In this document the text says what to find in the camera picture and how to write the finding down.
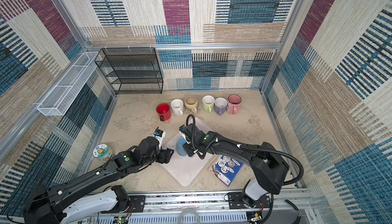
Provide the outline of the light blue mug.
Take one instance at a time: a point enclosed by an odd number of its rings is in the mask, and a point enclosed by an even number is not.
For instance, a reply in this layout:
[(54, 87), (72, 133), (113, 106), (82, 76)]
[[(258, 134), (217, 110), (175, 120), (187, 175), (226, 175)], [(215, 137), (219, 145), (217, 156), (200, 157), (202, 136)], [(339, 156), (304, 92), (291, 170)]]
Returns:
[(183, 147), (183, 145), (185, 145), (185, 144), (187, 144), (187, 142), (184, 138), (180, 138), (176, 144), (176, 151), (182, 157), (187, 156), (187, 153)]

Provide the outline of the beige speckled ceramic mug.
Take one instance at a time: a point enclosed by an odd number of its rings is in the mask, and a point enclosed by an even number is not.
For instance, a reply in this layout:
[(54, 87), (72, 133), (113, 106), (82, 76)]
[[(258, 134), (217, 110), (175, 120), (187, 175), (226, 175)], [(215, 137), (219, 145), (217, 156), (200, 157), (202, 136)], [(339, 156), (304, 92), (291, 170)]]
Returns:
[(195, 96), (188, 96), (184, 100), (185, 108), (193, 114), (198, 113), (198, 99)]

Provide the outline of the white mug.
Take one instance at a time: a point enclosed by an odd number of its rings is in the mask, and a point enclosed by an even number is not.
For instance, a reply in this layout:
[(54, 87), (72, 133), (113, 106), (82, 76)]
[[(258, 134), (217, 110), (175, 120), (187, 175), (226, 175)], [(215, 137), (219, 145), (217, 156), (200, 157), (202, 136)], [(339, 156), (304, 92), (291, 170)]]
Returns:
[(184, 114), (184, 103), (181, 99), (174, 99), (170, 103), (172, 113), (175, 116), (182, 116)]

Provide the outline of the light green mug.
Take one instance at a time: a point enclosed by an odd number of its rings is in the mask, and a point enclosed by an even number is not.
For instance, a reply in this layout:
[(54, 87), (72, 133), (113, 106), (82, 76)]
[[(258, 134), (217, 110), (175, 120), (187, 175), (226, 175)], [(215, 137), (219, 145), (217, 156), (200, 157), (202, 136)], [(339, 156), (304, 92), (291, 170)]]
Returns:
[(203, 110), (207, 113), (212, 113), (214, 111), (215, 99), (211, 95), (206, 95), (202, 99)]

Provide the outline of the red mug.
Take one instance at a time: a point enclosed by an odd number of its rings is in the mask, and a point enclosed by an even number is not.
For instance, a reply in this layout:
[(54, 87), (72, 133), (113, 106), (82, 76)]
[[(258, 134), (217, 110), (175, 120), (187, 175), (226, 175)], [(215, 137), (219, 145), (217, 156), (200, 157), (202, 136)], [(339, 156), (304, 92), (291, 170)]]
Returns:
[(170, 106), (167, 103), (157, 105), (156, 112), (160, 121), (167, 121), (171, 118)]

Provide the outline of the lavender purple mug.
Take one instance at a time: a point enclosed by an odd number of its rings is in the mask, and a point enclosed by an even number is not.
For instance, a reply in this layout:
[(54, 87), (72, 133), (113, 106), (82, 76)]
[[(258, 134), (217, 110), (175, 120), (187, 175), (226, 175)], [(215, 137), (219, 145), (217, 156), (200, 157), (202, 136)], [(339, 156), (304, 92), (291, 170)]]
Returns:
[(223, 115), (226, 112), (228, 101), (223, 97), (218, 97), (214, 102), (214, 111), (219, 115)]

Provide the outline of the pink cartoon mug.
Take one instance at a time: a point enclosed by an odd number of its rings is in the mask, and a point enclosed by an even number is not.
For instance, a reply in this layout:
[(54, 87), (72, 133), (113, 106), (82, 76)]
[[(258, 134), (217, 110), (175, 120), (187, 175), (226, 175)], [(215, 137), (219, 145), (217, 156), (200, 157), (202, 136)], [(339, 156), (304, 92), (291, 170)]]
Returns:
[(228, 97), (227, 112), (229, 114), (237, 114), (242, 103), (242, 98), (239, 95), (232, 94)]

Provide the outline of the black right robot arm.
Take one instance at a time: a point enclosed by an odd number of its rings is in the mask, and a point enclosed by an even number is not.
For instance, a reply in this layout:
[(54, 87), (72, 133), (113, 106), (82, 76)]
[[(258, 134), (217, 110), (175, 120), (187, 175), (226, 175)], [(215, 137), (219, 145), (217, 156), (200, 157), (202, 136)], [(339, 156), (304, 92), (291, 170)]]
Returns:
[(255, 178), (245, 185), (238, 200), (247, 208), (254, 208), (263, 195), (279, 195), (282, 186), (291, 185), (303, 178), (304, 167), (294, 156), (275, 150), (263, 142), (241, 143), (209, 131), (202, 132), (196, 126), (196, 118), (189, 115), (186, 124), (179, 128), (186, 143), (183, 148), (189, 157), (197, 155), (204, 160), (206, 155), (222, 155), (248, 165)]

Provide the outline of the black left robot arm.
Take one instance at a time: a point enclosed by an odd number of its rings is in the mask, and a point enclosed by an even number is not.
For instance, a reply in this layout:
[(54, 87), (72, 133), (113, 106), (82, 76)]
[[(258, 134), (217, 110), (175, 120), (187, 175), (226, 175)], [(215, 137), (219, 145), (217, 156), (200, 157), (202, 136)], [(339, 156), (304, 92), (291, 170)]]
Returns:
[(153, 163), (167, 164), (174, 150), (162, 149), (155, 137), (147, 137), (138, 146), (121, 151), (100, 167), (66, 183), (45, 188), (35, 187), (26, 203), (26, 224), (67, 224), (96, 212), (127, 211), (130, 199), (122, 186), (113, 186), (100, 194), (92, 192)]

